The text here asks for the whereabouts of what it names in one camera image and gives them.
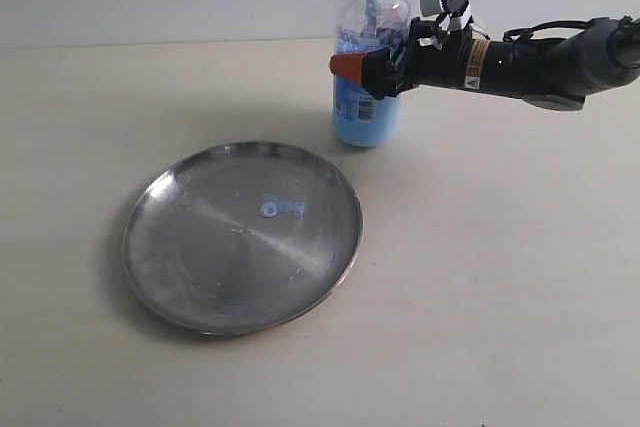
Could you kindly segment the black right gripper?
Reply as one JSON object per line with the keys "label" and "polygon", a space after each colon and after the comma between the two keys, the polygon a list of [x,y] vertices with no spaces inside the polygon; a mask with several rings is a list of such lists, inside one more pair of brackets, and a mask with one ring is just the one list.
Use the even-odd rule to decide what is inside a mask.
{"label": "black right gripper", "polygon": [[329,69],[376,100],[397,97],[419,86],[461,90],[472,43],[469,26],[448,32],[433,21],[416,17],[399,46],[368,54],[334,54]]}

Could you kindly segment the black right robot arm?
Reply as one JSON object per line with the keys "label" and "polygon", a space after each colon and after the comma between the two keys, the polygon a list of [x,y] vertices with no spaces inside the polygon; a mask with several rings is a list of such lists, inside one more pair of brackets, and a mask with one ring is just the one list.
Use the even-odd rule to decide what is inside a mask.
{"label": "black right robot arm", "polygon": [[376,100],[429,86],[579,111],[588,96],[638,80],[639,22],[552,21],[496,41],[475,37],[470,26],[447,32],[414,18],[398,47],[335,54],[329,69]]}

